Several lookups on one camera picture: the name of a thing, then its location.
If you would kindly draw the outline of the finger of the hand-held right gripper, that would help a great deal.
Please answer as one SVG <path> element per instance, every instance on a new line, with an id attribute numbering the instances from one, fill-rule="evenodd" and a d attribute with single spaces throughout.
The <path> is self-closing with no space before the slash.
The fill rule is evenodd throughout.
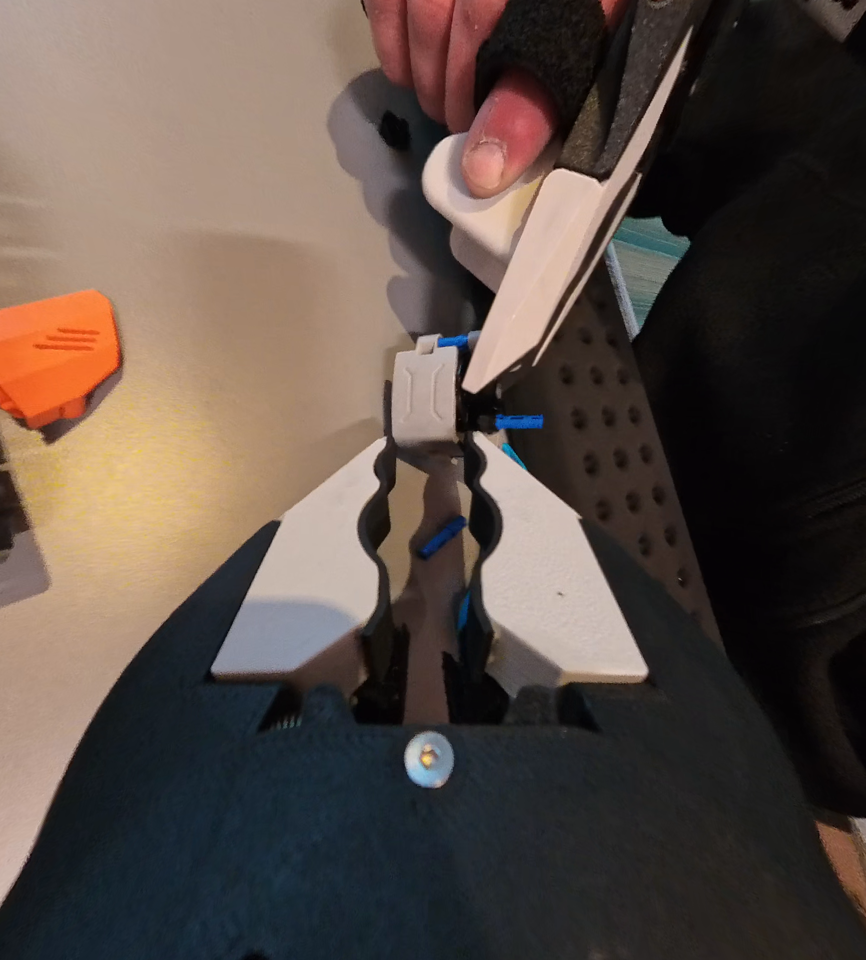
<path id="1" fill-rule="evenodd" d="M 641 179 L 638 170 L 603 183 L 565 169 L 547 175 L 472 353 L 463 390 L 478 394 L 537 364 L 602 258 Z"/>

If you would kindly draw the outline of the orange slotted panel piece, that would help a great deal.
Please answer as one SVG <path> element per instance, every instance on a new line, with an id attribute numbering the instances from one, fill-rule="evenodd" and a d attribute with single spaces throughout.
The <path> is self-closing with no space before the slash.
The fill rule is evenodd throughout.
<path id="1" fill-rule="evenodd" d="M 0 409 L 31 429 L 81 417 L 121 361 L 113 304 L 96 290 L 0 309 Z"/>

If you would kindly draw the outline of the person's right hand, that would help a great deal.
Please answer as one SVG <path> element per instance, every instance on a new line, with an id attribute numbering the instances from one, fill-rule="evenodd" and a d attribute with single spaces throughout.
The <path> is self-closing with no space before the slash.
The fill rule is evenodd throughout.
<path id="1" fill-rule="evenodd" d="M 422 110 L 452 134 L 466 134 L 461 172 L 469 193 L 508 189 L 551 141 L 558 115 L 548 91 L 511 68 L 475 106 L 476 55 L 505 1 L 367 1 L 379 64 L 394 84 L 415 91 Z"/>

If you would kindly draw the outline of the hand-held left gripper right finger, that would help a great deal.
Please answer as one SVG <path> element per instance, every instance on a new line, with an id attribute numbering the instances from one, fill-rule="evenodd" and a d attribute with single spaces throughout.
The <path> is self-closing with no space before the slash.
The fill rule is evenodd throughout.
<path id="1" fill-rule="evenodd" d="M 648 667 L 580 516 L 493 443 L 476 449 L 501 521 L 480 575 L 494 630 L 487 673 L 506 691 L 642 682 Z"/>

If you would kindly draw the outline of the blue plastic pin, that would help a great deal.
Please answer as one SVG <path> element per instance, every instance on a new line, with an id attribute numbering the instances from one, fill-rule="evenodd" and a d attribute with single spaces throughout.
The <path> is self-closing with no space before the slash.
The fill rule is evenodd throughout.
<path id="1" fill-rule="evenodd" d="M 466 519 L 464 516 L 454 516 L 448 522 L 445 522 L 439 530 L 433 534 L 426 542 L 416 548 L 415 556 L 426 561 L 435 556 L 441 549 L 459 537 L 466 528 Z"/>

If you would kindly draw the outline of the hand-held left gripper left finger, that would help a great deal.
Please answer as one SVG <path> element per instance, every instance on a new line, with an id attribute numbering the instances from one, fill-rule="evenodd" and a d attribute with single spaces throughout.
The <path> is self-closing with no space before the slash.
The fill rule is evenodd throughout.
<path id="1" fill-rule="evenodd" d="M 360 521 L 381 491 L 378 439 L 282 516 L 212 667 L 222 682 L 358 687 L 368 674 L 360 632 L 381 573 Z"/>

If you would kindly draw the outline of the light grey block with pins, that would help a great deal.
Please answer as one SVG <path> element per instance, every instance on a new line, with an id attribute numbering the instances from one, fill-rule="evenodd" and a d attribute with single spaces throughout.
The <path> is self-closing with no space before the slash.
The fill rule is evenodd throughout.
<path id="1" fill-rule="evenodd" d="M 497 390 L 469 393 L 462 381 L 480 331 L 419 337 L 398 352 L 391 383 L 391 437 L 401 451 L 455 455 L 467 434 L 539 430 L 541 414 L 507 414 Z"/>

